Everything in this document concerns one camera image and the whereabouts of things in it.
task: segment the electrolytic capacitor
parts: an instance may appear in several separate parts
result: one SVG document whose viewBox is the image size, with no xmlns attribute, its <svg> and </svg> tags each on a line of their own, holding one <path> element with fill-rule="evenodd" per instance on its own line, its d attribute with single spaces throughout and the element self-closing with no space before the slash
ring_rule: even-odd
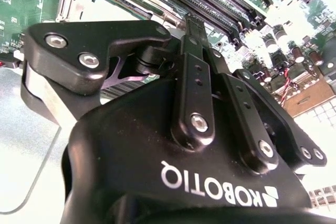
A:
<svg viewBox="0 0 336 224">
<path fill-rule="evenodd" d="M 320 66 L 324 63 L 321 55 L 319 53 L 317 53 L 316 51 L 310 52 L 308 54 L 308 56 L 311 59 L 311 61 L 314 63 L 315 66 Z"/>
<path fill-rule="evenodd" d="M 265 82 L 270 82 L 272 80 L 271 74 L 269 73 L 267 68 L 264 68 L 263 79 Z"/>
<path fill-rule="evenodd" d="M 278 44 L 276 43 L 276 41 L 273 38 L 270 38 L 270 39 L 266 40 L 265 41 L 265 46 L 267 48 L 267 51 L 270 54 L 273 54 L 274 52 L 276 52 L 279 49 Z"/>
<path fill-rule="evenodd" d="M 303 56 L 301 49 L 299 47 L 294 47 L 291 50 L 292 55 L 294 56 L 295 62 L 296 63 L 301 63 L 303 62 L 305 59 L 305 57 Z"/>
</svg>

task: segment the green circuit board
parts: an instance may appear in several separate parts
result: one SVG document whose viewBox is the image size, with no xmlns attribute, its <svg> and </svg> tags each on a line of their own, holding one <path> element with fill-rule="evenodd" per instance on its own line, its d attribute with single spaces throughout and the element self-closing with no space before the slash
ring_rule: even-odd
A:
<svg viewBox="0 0 336 224">
<path fill-rule="evenodd" d="M 20 34 L 44 20 L 55 20 L 59 0 L 0 0 L 0 52 L 20 47 Z"/>
</svg>

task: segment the screw hole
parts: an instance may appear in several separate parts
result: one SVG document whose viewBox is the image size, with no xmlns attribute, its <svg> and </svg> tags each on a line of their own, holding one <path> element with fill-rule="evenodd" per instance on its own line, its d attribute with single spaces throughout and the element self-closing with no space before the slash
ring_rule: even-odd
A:
<svg viewBox="0 0 336 224">
<path fill-rule="evenodd" d="M 196 65 L 195 68 L 196 68 L 199 72 L 202 71 L 202 68 L 201 68 L 199 65 Z"/>
<path fill-rule="evenodd" d="M 195 81 L 196 81 L 196 84 L 197 84 L 197 85 L 199 85 L 199 86 L 203 86 L 203 83 L 202 83 L 202 81 L 201 81 L 201 80 L 199 80 L 199 79 L 196 79 Z"/>
<path fill-rule="evenodd" d="M 236 88 L 237 88 L 240 92 L 243 91 L 243 89 L 241 88 L 241 86 L 237 86 Z"/>
<path fill-rule="evenodd" d="M 244 106 L 245 106 L 247 109 L 251 109 L 250 104 L 248 104 L 247 102 L 244 102 Z"/>
</svg>

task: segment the wire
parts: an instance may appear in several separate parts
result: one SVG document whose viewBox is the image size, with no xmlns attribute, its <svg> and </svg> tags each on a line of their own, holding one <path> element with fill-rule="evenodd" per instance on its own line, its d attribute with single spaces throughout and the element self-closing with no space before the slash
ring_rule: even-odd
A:
<svg viewBox="0 0 336 224">
<path fill-rule="evenodd" d="M 287 93 L 288 93 L 288 90 L 289 90 L 290 78 L 289 78 L 288 71 L 289 71 L 289 68 L 286 68 L 286 69 L 285 69 L 285 73 L 284 73 L 286 82 L 285 82 L 285 91 L 284 91 L 284 93 L 283 93 L 283 95 L 282 95 L 282 97 L 281 97 L 281 102 L 280 102 L 280 105 L 281 105 L 282 107 L 283 107 L 284 104 L 285 104 L 286 96 L 287 96 Z"/>
</svg>

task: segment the gray surface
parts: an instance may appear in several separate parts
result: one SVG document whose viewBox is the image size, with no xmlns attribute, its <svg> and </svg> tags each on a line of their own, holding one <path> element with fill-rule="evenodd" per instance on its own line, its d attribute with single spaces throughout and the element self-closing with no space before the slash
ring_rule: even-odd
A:
<svg viewBox="0 0 336 224">
<path fill-rule="evenodd" d="M 0 80 L 0 214 L 8 215 L 27 203 L 58 126 L 25 106 L 20 98 L 21 76 L 2 68 Z M 48 160 L 57 172 L 65 145 L 63 139 L 58 154 Z"/>
</svg>

